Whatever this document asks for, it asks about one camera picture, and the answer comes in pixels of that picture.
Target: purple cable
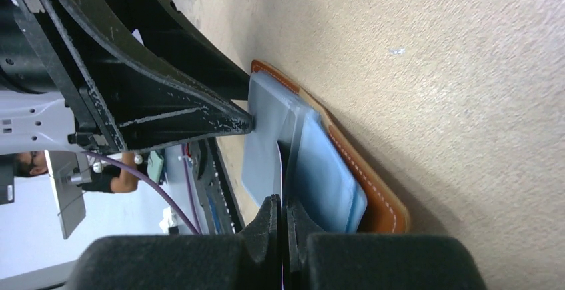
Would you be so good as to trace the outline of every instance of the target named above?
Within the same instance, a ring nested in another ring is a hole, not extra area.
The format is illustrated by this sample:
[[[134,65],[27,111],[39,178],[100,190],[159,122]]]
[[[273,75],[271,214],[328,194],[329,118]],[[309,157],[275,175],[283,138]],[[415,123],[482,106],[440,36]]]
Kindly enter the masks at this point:
[[[185,147],[186,147],[185,145],[181,145],[181,155],[183,157],[185,156]],[[196,224],[198,226],[198,230],[202,233],[202,226],[200,225],[200,219],[198,219],[198,213],[196,212],[196,207],[194,204],[193,190],[191,189],[191,178],[189,177],[189,168],[187,167],[187,162],[185,160],[183,160],[183,165],[185,166],[185,177],[187,178],[187,187],[189,191],[189,199],[191,200],[191,207],[196,217]]]
[[[177,215],[179,215],[179,217],[181,218],[183,223],[185,223],[185,225],[187,225],[187,227],[190,229],[190,231],[193,234],[195,234],[195,235],[200,234],[199,231],[195,228],[195,226],[191,223],[189,218],[181,210],[181,208],[179,208],[179,206],[175,203],[175,201],[172,200],[171,197],[169,197],[169,195],[167,195],[167,193],[164,192],[161,189],[161,187],[159,187],[159,185],[157,185],[153,180],[149,179],[149,177],[147,177],[146,175],[141,173],[139,170],[137,170],[134,167],[130,167],[130,166],[118,161],[118,160],[108,158],[104,155],[99,155],[98,153],[94,153],[94,152],[90,152],[90,151],[83,151],[83,153],[86,154],[86,155],[89,155],[93,158],[106,161],[107,163],[110,163],[111,165],[115,165],[116,167],[118,167],[122,170],[125,170],[125,171],[131,173],[132,175],[138,177],[141,181],[145,181],[150,187],[153,188],[153,190],[155,190],[171,206],[171,208],[173,208],[173,210],[177,213]]]

